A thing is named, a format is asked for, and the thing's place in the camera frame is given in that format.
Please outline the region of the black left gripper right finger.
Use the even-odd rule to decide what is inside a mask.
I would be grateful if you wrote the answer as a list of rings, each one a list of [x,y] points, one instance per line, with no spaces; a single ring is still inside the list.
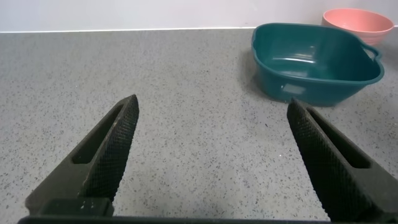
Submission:
[[[397,221],[395,177],[307,103],[293,99],[287,119],[331,221]]]

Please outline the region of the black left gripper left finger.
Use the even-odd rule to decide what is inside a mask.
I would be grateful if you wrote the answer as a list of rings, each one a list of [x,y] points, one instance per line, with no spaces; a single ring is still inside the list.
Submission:
[[[31,215],[53,199],[114,200],[139,118],[136,95],[117,102],[25,200]]]

